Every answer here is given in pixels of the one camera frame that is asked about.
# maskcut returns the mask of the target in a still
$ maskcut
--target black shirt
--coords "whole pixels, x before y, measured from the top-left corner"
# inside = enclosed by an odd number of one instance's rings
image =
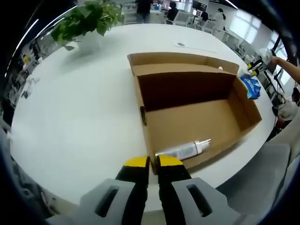
[[[150,13],[153,0],[136,0],[135,2],[137,3],[137,13]]]
[[[171,20],[173,21],[176,17],[178,13],[178,9],[177,8],[171,8],[169,11],[168,11],[168,15],[167,15],[167,18],[168,20]]]

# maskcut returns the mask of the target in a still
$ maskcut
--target white flower pot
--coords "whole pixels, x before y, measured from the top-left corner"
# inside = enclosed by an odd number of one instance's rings
[[[97,31],[87,32],[85,36],[79,35],[76,37],[76,42],[79,48],[80,54],[93,54],[98,52],[102,46],[103,36],[97,33]]]

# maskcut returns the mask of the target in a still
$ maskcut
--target window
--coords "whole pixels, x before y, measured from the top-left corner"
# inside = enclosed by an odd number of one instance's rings
[[[269,41],[268,45],[267,45],[267,49],[272,49],[278,39],[279,35],[273,31],[272,35],[271,35],[271,40]],[[282,43],[282,41],[279,42],[278,44],[278,47],[276,48],[275,50],[275,54],[276,56],[284,59],[284,60],[287,60],[287,53],[285,51],[285,47]],[[281,69],[280,66],[276,66],[276,71],[275,72],[279,72]],[[281,77],[279,77],[281,83],[283,85],[286,85],[286,83],[289,81],[289,79],[291,78],[291,76],[286,72],[286,71],[283,71],[283,74],[281,75]]]
[[[232,20],[230,30],[252,44],[260,26],[261,21],[259,19],[239,9]]]

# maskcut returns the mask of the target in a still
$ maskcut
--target blue plastic bag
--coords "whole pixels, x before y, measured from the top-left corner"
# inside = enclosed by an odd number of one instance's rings
[[[244,74],[240,77],[248,89],[248,99],[258,99],[260,97],[261,86],[256,79],[253,79],[249,74]]]

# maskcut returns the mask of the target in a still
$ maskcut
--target human arm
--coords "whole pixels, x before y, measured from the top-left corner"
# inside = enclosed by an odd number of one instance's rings
[[[300,68],[279,57],[273,57],[272,63],[284,69],[298,84],[300,84]]]

